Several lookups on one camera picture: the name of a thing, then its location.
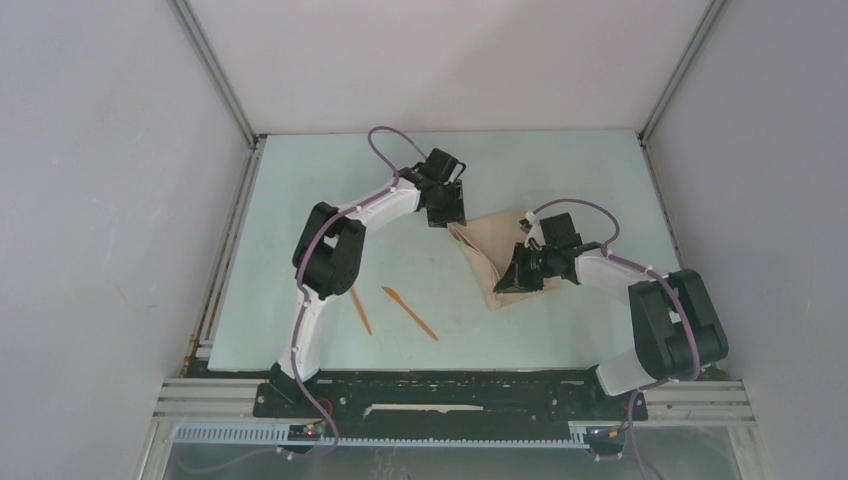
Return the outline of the beige cloth napkin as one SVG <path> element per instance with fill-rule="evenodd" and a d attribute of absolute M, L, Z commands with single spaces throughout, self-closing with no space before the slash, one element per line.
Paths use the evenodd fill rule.
<path fill-rule="evenodd" d="M 530 293 L 495 293 L 495 284 L 506 273 L 516 243 L 522 243 L 526 234 L 520 221 L 525 211 L 507 210 L 488 216 L 467 220 L 465 224 L 450 223 L 448 232 L 459 244 L 484 294 L 490 311 L 509 308 L 521 302 L 560 290 L 563 282 L 558 278 L 545 279 L 541 291 Z"/>

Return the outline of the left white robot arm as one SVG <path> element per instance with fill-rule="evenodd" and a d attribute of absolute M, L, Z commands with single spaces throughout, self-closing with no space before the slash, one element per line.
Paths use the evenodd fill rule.
<path fill-rule="evenodd" d="M 465 163 L 435 148 L 424 161 L 396 171 L 361 199 L 340 206 L 319 202 L 312 208 L 292 259 L 297 316 L 289 344 L 277 361 L 291 378 L 277 395 L 278 404 L 290 415 L 304 416 L 315 406 L 316 390 L 304 381 L 321 369 L 321 344 L 328 327 L 320 316 L 330 301 L 354 285 L 367 235 L 419 211 L 426 213 L 431 228 L 464 225 L 465 170 Z"/>

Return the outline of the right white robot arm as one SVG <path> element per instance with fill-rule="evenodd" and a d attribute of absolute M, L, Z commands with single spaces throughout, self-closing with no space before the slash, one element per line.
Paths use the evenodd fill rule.
<path fill-rule="evenodd" d="M 581 392 L 585 411 L 606 418 L 622 395 L 670 379 L 689 379 L 729 353 L 726 333 L 702 277 L 692 269 L 656 270 L 583 242 L 570 214 L 519 222 L 526 236 L 494 290 L 531 293 L 559 278 L 599 289 L 628 307 L 634 346 L 591 368 L 594 383 Z"/>

